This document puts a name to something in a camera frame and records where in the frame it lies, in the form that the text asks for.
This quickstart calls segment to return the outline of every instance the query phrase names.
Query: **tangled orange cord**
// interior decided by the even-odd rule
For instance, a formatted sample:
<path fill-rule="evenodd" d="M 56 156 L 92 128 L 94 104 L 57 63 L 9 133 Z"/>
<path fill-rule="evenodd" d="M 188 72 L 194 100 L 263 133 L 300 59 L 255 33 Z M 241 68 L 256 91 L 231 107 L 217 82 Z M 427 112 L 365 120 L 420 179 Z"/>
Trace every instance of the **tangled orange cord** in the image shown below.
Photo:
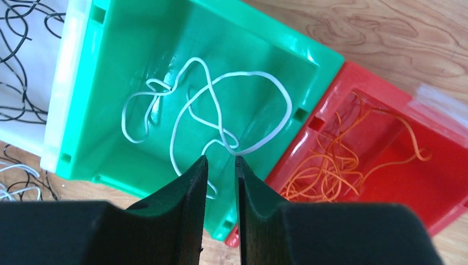
<path fill-rule="evenodd" d="M 342 118 L 339 116 L 338 112 L 336 112 L 339 125 L 338 136 L 332 137 L 323 133 L 318 135 L 317 144 L 322 152 L 310 150 L 311 155 L 305 158 L 305 160 L 303 160 L 293 171 L 288 182 L 284 184 L 281 189 L 281 195 L 287 200 L 298 200 L 302 197 L 313 202 L 335 202 L 338 196 L 342 193 L 343 186 L 348 187 L 356 195 L 359 195 L 358 189 L 362 186 L 366 179 L 378 169 L 391 165 L 403 165 L 410 163 L 416 158 L 421 161 L 430 160 L 430 153 L 426 157 L 421 155 L 421 152 L 423 152 L 425 149 L 420 149 L 418 147 L 418 142 L 416 136 L 414 135 L 413 129 L 411 128 L 410 124 L 404 120 L 404 118 L 398 116 L 397 114 L 391 113 L 388 110 L 377 108 L 370 108 L 365 113 L 363 113 L 363 99 L 359 94 L 354 94 L 359 99 L 360 103 L 358 118 L 351 126 L 343 130 Z M 399 120 L 406 127 L 411 136 L 414 155 L 404 161 L 393 161 L 380 164 L 369 170 L 366 174 L 362 174 L 361 172 L 357 171 L 359 166 L 359 157 L 355 152 L 353 152 L 353 150 L 342 143 L 342 138 L 351 129 L 360 124 L 371 112 L 388 114 Z M 325 147 L 320 138 L 327 139 L 331 142 L 328 146 Z M 322 159 L 320 166 L 304 168 L 305 164 L 317 158 Z M 353 184 L 351 184 L 348 180 L 350 176 L 353 175 L 357 176 L 357 181 L 354 181 Z M 307 185 L 299 185 L 301 180 L 304 179 L 308 180 Z"/>

